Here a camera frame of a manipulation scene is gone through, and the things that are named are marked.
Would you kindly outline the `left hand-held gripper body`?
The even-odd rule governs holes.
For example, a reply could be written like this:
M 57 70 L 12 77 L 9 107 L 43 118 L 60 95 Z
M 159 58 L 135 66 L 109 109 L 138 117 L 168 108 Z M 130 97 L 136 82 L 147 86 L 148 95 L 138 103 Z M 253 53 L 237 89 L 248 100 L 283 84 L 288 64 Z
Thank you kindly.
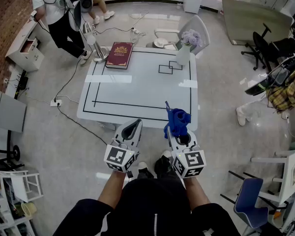
M 104 162 L 112 170 L 127 173 L 139 154 L 137 147 L 123 144 L 113 138 L 106 147 Z

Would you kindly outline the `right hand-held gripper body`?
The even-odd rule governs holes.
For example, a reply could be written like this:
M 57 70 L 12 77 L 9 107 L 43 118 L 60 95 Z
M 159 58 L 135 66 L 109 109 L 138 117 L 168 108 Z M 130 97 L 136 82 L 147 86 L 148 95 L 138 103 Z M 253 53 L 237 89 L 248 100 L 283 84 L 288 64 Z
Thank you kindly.
M 207 165 L 204 151 L 200 149 L 194 133 L 188 134 L 184 138 L 173 137 L 168 139 L 171 155 L 173 157 L 172 166 L 180 178 L 196 177 Z

